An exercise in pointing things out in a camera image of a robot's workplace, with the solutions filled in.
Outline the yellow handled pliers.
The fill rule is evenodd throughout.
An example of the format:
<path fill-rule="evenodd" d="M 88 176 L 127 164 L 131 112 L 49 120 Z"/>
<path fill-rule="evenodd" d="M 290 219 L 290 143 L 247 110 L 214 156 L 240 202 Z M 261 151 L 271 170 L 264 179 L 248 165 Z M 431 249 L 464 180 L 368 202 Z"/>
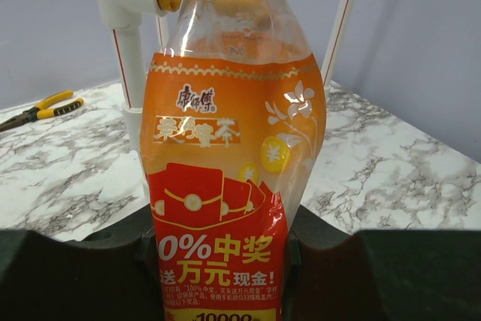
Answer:
<path fill-rule="evenodd" d="M 68 104 L 54 107 L 55 104 L 65 101 L 71 98 L 73 95 L 74 91 L 69 89 L 43 99 L 32 108 L 29 108 L 28 110 L 23 111 L 21 114 L 17 114 L 16 116 L 11 117 L 9 120 L 1 123 L 1 132 L 15 129 L 27 123 L 34 123 L 38 120 L 61 116 L 77 110 L 84 104 L 84 100 L 82 98 L 77 98 Z"/>

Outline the orange label tea bottle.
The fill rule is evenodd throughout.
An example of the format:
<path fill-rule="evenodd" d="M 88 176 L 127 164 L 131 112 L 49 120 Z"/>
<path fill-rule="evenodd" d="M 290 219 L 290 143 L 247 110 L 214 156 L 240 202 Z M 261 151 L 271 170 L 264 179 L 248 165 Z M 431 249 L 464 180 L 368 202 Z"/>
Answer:
<path fill-rule="evenodd" d="M 167 320 L 279 320 L 324 140 L 322 75 L 287 0 L 183 0 L 147 76 L 141 161 Z"/>

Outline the white PVC pipe frame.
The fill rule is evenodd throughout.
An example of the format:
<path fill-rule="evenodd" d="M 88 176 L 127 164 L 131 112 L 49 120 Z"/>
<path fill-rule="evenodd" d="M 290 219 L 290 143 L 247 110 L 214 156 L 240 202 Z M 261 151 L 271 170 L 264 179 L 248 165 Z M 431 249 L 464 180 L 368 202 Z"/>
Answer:
<path fill-rule="evenodd" d="M 322 148 L 325 69 L 287 0 L 97 0 L 152 205 L 299 204 Z"/>

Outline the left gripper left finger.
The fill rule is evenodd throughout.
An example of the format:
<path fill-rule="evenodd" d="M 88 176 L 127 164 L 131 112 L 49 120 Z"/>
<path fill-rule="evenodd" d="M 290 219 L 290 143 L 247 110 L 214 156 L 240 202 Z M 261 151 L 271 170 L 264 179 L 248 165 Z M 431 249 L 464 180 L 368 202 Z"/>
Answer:
<path fill-rule="evenodd" d="M 145 206 L 82 241 L 1 231 L 3 320 L 162 320 L 153 220 Z"/>

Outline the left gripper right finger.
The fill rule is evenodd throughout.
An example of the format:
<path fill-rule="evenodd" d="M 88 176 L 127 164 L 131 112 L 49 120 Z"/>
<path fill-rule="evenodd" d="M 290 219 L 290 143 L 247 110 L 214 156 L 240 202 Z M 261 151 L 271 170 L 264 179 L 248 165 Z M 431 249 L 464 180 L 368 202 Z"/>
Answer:
<path fill-rule="evenodd" d="M 478 320 L 480 233 L 348 235 L 300 207 L 286 244 L 284 320 Z"/>

